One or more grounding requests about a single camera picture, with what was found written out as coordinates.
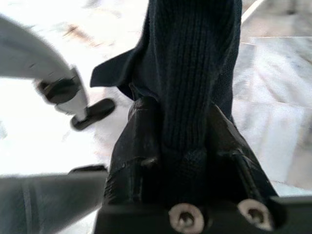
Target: metal screw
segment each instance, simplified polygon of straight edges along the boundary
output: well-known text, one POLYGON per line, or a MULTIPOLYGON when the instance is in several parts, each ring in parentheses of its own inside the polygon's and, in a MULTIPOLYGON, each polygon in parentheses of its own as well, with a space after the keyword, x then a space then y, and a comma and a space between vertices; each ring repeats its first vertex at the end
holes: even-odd
POLYGON ((175 205, 169 211, 170 224, 182 234, 199 234, 204 230, 205 221, 199 208, 191 204, 175 205))
POLYGON ((194 217, 190 213, 182 213, 180 215, 179 225, 181 227, 189 228, 194 225, 194 217))
POLYGON ((257 209, 250 209, 248 211, 250 219, 254 221, 255 224, 260 224, 264 222, 263 213, 257 209))
POLYGON ((274 222, 269 209, 259 201, 246 199, 238 204, 240 213, 257 228, 273 231, 274 222))

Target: black mount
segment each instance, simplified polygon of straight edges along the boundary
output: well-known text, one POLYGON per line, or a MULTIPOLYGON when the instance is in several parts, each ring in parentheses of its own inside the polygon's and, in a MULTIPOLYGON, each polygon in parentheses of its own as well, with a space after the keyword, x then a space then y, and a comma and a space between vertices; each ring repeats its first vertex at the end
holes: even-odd
MULTIPOLYGON (((37 89, 46 97, 48 102, 61 104, 75 97, 81 87, 73 79, 61 79, 53 83, 41 82, 37 89)), ((87 118, 78 121, 76 116, 71 119, 71 126, 76 130, 83 130, 91 124, 100 121, 112 113, 115 103, 111 99, 103 99, 93 106, 86 107, 87 118)))
POLYGON ((93 106, 87 108, 88 117, 83 121, 78 121, 74 116, 71 120, 71 125, 76 130, 83 130, 91 124, 109 116, 115 109, 115 103, 111 99, 103 99, 93 106))

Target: floor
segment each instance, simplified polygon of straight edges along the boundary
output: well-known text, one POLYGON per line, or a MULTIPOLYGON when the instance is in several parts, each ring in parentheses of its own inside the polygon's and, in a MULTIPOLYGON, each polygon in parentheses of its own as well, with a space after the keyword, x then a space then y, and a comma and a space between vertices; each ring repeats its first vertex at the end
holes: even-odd
MULTIPOLYGON (((246 0, 244 9, 253 2, 246 0)), ((77 66, 88 87, 94 66, 135 46, 146 4, 1 0, 0 13, 53 45, 77 66)), ((234 71, 235 121, 281 196, 312 195, 312 3, 298 0, 292 15, 291 6, 291 0, 267 0, 243 25, 234 71)), ((34 92, 32 80, 1 78, 0 175, 63 174, 88 164, 109 165, 131 101, 115 88, 87 92, 91 104, 112 97, 118 106, 80 133, 70 128, 70 116, 34 92)), ((95 217, 92 213, 60 234, 91 234, 95 217)))

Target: bolt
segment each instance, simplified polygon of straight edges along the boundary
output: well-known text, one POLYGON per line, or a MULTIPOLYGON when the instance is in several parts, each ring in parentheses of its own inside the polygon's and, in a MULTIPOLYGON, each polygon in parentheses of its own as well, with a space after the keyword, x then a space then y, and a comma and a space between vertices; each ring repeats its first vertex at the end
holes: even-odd
POLYGON ((205 226, 200 209, 187 203, 173 206, 169 211, 169 219, 172 228, 182 234, 199 234, 205 226))
POLYGON ((179 226, 183 228, 189 228, 193 225, 194 225, 194 217, 188 212, 183 212, 180 215, 179 226))
POLYGON ((264 216, 263 213, 260 210, 257 209, 250 209, 248 211, 248 215, 250 216, 250 219, 257 224, 264 222, 264 216))
POLYGON ((240 213, 257 228, 273 231, 274 220, 269 209, 259 201, 246 199, 238 204, 240 213))

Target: marble tile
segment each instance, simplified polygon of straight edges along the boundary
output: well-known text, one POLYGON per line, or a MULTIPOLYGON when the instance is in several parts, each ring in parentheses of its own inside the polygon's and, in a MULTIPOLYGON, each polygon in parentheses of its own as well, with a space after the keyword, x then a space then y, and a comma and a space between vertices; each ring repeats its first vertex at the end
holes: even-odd
POLYGON ((251 80, 254 76, 255 46, 241 43, 234 68, 233 95, 234 98, 247 100, 251 80))
POLYGON ((285 182, 292 165, 304 108, 234 101, 238 129, 254 150, 270 180, 285 182))
POLYGON ((266 0, 242 26, 241 41, 250 37, 312 36, 310 0, 266 0))
POLYGON ((254 38, 250 101, 312 108, 312 37, 254 38))
POLYGON ((287 183, 312 190, 312 109, 306 109, 287 183))
POLYGON ((256 0, 243 0, 243 13, 255 2, 256 0))
POLYGON ((280 183, 280 182, 275 182, 271 181, 271 184, 275 188, 277 194, 279 196, 311 196, 312 195, 312 190, 305 190, 301 188, 297 188, 294 186, 290 186, 288 184, 280 183))
POLYGON ((47 104, 32 80, 0 78, 0 118, 7 138, 16 141, 61 142, 70 129, 70 117, 47 104))
POLYGON ((7 132, 2 121, 0 121, 0 140, 6 138, 7 132))

